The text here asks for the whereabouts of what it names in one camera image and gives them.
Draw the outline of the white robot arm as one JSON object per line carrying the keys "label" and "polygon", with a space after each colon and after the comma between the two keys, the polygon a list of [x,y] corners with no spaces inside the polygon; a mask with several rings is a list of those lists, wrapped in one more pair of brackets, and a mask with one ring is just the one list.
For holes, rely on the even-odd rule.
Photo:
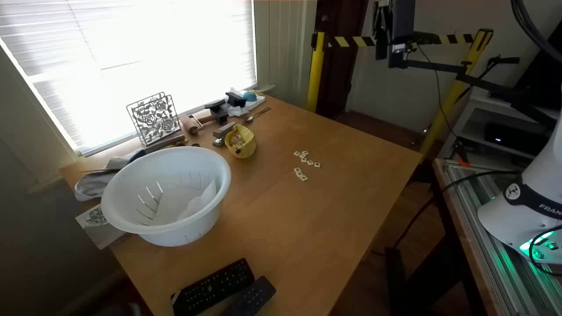
{"label": "white robot arm", "polygon": [[477,209],[482,229],[537,264],[562,264],[562,122],[530,166]]}

